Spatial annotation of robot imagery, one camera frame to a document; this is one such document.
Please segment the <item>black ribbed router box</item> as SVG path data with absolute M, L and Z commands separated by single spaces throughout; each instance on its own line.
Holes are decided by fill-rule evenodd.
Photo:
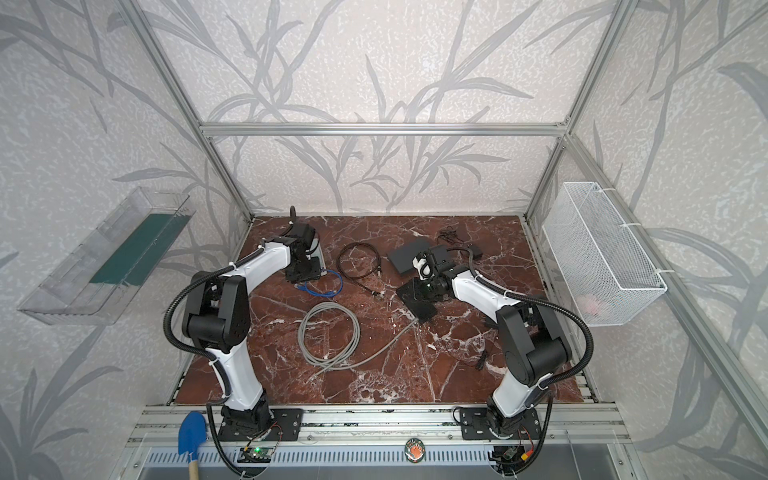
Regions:
M 437 314 L 437 308 L 432 301 L 423 296 L 421 284 L 421 280 L 412 278 L 397 288 L 396 294 L 408 311 L 413 314 L 417 322 L 424 324 Z

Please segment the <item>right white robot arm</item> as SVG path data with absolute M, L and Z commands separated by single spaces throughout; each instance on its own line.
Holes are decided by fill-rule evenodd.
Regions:
M 449 299 L 469 304 L 496 327 L 506 372 L 482 408 L 461 407 L 459 423 L 465 440 L 520 439 L 523 432 L 542 439 L 536 406 L 551 387 L 582 372 L 594 354 L 594 338 L 574 312 L 543 298 L 504 288 L 474 267 L 450 258 L 453 249 L 429 247 L 415 254 L 417 276 L 398 290 L 420 322 L 436 314 L 436 305 Z

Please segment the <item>dark grey network switch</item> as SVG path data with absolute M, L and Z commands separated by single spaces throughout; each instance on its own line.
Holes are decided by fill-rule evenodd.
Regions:
M 387 253 L 387 258 L 399 275 L 406 275 L 415 270 L 414 258 L 428 250 L 432 244 L 425 238 L 417 238 Z

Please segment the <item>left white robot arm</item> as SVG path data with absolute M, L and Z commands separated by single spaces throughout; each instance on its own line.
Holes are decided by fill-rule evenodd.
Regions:
M 281 234 L 254 252 L 216 271 L 200 271 L 175 296 L 163 317 L 163 333 L 175 348 L 209 361 L 222 388 L 216 402 L 227 426 L 254 437 L 274 423 L 267 394 L 247 350 L 250 294 L 282 271 L 298 284 L 321 277 L 316 229 L 291 220 Z

